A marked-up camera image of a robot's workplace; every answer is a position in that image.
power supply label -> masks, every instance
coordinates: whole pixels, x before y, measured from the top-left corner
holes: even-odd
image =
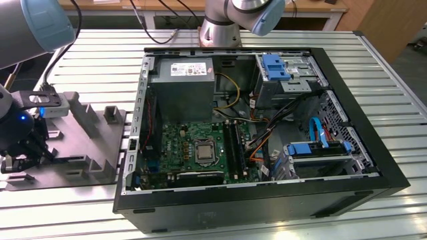
[[[208,75],[205,62],[180,62],[170,65],[170,76]]]

white table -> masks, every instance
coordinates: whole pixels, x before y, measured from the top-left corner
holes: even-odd
[[[156,38],[169,36],[166,30],[150,32]],[[401,240],[425,237],[427,110],[370,44],[352,32],[322,31],[273,31],[262,38],[242,31],[241,41],[244,47],[324,48],[410,187],[337,217],[178,231],[165,236],[245,240]],[[196,31],[180,31],[177,38],[164,47],[168,46],[196,47]],[[128,111],[126,122],[130,122],[144,47],[158,46],[141,30],[82,30],[47,81],[57,91],[79,92],[81,102],[91,103],[95,110],[117,105]],[[104,185],[0,191],[0,239],[158,237],[158,234],[144,235],[121,215],[112,213],[114,188],[114,185]]]

blue led light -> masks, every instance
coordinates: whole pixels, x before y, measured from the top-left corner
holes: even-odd
[[[38,108],[38,113],[39,113],[39,117],[43,117],[43,115],[45,115],[45,108],[43,107]]]

cpu socket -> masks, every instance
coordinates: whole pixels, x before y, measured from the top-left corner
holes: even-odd
[[[216,162],[214,141],[212,139],[194,139],[194,162],[201,166],[209,166]]]

sticker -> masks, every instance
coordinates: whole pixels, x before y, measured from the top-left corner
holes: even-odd
[[[202,76],[206,73],[204,62],[181,62],[170,65],[170,76]]]
[[[250,109],[254,108],[254,104],[256,104],[256,101],[254,101],[253,99],[250,99],[250,100],[248,101],[248,106],[249,106]]]
[[[297,74],[298,70],[296,68],[288,68],[286,72],[290,73],[290,74],[294,74],[294,73]]]
[[[130,7],[130,6],[122,6],[121,8],[122,8],[122,9],[133,9],[133,7]]]
[[[266,167],[264,165],[260,167],[260,171],[262,174],[265,174],[265,176],[268,176],[269,170],[266,169]]]

